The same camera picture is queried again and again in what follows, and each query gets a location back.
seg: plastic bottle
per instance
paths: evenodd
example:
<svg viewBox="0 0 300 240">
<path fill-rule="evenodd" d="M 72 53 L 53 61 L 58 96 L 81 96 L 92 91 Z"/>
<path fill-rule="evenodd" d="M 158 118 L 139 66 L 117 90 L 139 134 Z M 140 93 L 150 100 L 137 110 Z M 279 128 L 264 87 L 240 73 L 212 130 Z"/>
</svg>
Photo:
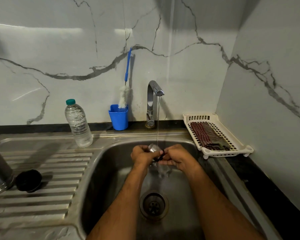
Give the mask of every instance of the plastic bottle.
<svg viewBox="0 0 300 240">
<path fill-rule="evenodd" d="M 88 147 L 92 144 L 93 137 L 86 119 L 86 114 L 74 99 L 66 101 L 67 107 L 64 114 L 70 125 L 75 142 L 79 147 Z"/>
</svg>

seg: cloth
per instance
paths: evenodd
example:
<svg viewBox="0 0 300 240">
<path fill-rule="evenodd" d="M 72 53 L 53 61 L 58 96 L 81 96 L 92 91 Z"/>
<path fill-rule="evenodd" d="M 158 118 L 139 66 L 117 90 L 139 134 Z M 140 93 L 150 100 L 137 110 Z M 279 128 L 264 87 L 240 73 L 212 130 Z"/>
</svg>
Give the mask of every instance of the cloth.
<svg viewBox="0 0 300 240">
<path fill-rule="evenodd" d="M 223 137 L 217 135 L 208 122 L 192 122 L 190 126 L 203 147 L 210 150 L 230 151 L 229 144 Z"/>
</svg>

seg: forearm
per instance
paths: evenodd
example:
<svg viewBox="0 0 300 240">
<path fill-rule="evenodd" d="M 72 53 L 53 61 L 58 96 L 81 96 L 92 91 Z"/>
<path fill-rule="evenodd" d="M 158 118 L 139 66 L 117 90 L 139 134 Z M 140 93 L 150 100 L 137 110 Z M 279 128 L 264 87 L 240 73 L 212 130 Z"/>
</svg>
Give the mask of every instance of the forearm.
<svg viewBox="0 0 300 240">
<path fill-rule="evenodd" d="M 263 239 L 244 215 L 217 189 L 199 163 L 186 172 L 207 240 Z"/>
<path fill-rule="evenodd" d="M 140 190 L 146 170 L 142 167 L 132 168 L 118 196 L 94 226 L 87 240 L 136 238 Z"/>
</svg>

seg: drain strainer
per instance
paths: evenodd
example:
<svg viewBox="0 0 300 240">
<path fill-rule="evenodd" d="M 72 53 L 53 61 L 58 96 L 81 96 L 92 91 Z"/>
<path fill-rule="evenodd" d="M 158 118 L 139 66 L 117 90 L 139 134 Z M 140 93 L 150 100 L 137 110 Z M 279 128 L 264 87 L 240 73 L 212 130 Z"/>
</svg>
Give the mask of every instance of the drain strainer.
<svg viewBox="0 0 300 240">
<path fill-rule="evenodd" d="M 141 213 L 150 220 L 160 220 L 169 209 L 168 199 L 155 190 L 145 192 L 140 198 Z"/>
</svg>

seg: hand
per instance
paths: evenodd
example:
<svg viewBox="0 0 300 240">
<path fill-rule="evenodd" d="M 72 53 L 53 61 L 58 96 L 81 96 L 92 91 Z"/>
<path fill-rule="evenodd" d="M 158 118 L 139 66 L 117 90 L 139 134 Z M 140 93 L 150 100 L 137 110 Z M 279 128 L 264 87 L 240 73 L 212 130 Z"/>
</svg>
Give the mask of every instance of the hand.
<svg viewBox="0 0 300 240">
<path fill-rule="evenodd" d="M 162 153 L 163 151 L 149 152 L 147 145 L 136 145 L 132 149 L 131 158 L 134 162 L 134 166 L 147 168 L 151 164 L 152 159 L 160 157 Z"/>
<path fill-rule="evenodd" d="M 198 165 L 196 159 L 180 144 L 167 147 L 164 153 L 163 160 L 159 161 L 161 165 L 174 165 L 184 173 Z"/>
</svg>

